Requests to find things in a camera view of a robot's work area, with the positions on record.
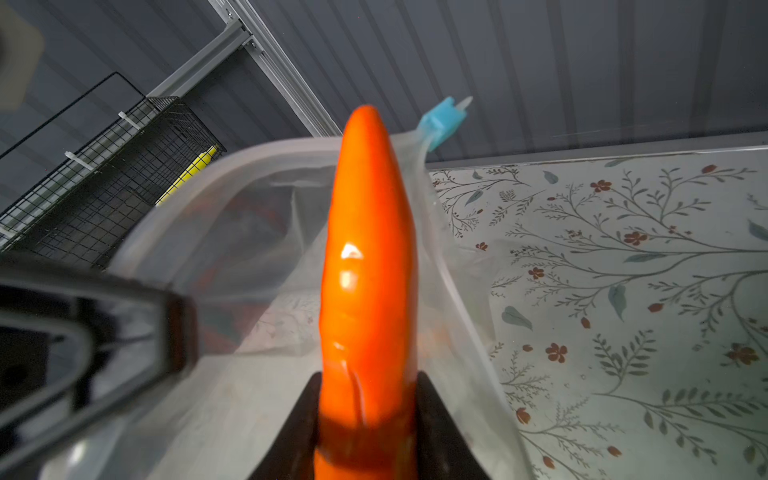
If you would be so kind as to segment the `clear zip top bag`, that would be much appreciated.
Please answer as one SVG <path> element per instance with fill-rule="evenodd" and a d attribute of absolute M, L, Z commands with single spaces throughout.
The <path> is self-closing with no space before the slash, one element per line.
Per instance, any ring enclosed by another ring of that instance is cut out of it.
<path fill-rule="evenodd" d="M 494 261 L 459 246 L 425 167 L 467 115 L 447 98 L 391 143 L 417 229 L 418 365 L 493 479 L 533 472 L 487 346 Z M 248 148 L 145 217 L 109 272 L 194 302 L 201 360 L 158 399 L 73 440 L 44 479 L 243 479 L 321 367 L 318 319 L 341 139 Z"/>

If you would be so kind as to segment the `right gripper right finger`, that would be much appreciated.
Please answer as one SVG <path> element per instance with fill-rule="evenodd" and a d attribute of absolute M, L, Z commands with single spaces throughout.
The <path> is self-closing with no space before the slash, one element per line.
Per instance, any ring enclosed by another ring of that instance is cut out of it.
<path fill-rule="evenodd" d="M 416 427 L 419 479 L 490 479 L 423 371 L 417 375 Z"/>

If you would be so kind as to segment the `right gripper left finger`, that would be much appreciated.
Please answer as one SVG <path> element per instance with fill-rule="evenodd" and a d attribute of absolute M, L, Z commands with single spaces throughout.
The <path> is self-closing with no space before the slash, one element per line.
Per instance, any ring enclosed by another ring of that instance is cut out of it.
<path fill-rule="evenodd" d="M 275 440 L 250 480 L 314 479 L 319 393 L 322 374 L 314 373 L 303 388 Z"/>

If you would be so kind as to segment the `toy orange carrot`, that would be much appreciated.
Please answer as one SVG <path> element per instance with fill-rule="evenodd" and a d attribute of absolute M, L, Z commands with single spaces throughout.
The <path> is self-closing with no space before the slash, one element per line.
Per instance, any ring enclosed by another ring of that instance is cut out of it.
<path fill-rule="evenodd" d="M 376 108 L 350 116 L 328 217 L 314 474 L 413 479 L 418 254 L 413 215 Z"/>

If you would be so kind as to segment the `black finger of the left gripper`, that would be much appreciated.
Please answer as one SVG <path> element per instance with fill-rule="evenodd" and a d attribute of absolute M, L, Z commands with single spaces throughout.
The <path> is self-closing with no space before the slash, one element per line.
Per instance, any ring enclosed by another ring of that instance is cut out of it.
<path fill-rule="evenodd" d="M 196 364 L 194 304 L 167 289 L 1 258 L 1 470 L 101 474 Z"/>

